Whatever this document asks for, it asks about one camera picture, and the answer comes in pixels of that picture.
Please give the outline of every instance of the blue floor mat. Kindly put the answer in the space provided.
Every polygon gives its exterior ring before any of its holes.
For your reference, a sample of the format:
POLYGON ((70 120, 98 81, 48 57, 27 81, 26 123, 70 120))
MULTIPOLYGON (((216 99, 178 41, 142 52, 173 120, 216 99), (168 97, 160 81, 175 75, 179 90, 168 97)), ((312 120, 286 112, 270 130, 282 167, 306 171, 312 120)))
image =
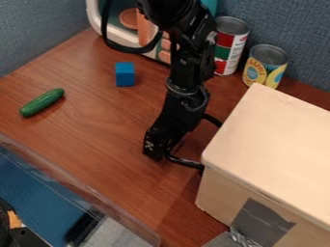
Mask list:
POLYGON ((64 186, 0 148, 0 197, 23 223, 54 247, 67 246, 65 234, 84 214, 71 201, 83 201, 64 186), (42 179, 31 176, 31 171, 42 179), (61 196, 50 188, 61 191, 61 196))

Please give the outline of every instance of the fabric wall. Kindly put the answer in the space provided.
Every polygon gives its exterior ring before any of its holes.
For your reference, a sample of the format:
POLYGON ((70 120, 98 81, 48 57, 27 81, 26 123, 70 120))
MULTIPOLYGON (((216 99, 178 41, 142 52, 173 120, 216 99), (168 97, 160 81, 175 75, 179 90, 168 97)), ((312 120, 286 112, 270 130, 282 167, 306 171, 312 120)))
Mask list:
POLYGON ((0 0, 0 77, 87 26, 85 0, 0 0))
POLYGON ((219 0, 218 13, 245 20, 248 48, 278 45, 289 55, 287 75, 330 91, 329 0, 219 0))

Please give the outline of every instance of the can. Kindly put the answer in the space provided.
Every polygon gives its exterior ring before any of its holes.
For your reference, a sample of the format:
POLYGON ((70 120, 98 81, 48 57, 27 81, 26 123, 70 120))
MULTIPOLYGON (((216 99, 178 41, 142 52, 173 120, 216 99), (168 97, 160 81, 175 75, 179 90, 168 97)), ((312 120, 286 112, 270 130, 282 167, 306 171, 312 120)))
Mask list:
POLYGON ((215 48, 216 74, 229 75, 236 71, 245 43, 249 35, 247 24, 231 16, 215 19, 218 43, 215 48))
POLYGON ((288 59, 287 53, 277 46, 253 46, 243 72, 243 82, 249 87, 253 83, 261 83, 276 89, 286 71, 288 59))

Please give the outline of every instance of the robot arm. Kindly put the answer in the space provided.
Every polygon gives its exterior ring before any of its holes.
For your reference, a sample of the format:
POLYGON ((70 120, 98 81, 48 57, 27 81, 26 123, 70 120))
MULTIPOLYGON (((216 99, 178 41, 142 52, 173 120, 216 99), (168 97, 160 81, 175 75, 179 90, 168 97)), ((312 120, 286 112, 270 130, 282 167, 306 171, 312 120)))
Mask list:
POLYGON ((136 0, 140 12, 160 31, 145 47, 121 47, 112 45, 113 42, 106 38, 109 15, 106 7, 112 0, 107 1, 102 13, 102 35, 110 47, 123 52, 148 52, 160 40, 162 31, 169 33, 172 42, 171 74, 166 81, 168 93, 160 116, 147 130, 144 154, 155 161, 165 156, 178 164, 203 169, 203 165, 175 158, 170 152, 188 131, 196 128, 201 119, 210 120, 206 115, 209 93, 204 82, 213 76, 215 70, 217 35, 213 16, 200 0, 136 0))

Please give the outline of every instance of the white box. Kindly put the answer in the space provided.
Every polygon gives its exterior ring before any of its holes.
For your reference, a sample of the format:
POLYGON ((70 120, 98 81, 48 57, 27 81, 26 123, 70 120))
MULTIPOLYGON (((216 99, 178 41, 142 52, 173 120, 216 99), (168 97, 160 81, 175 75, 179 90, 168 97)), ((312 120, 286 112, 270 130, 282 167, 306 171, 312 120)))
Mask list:
POLYGON ((230 226, 253 199, 296 223, 274 246, 330 246, 326 110, 254 84, 204 151, 203 163, 200 209, 230 226))

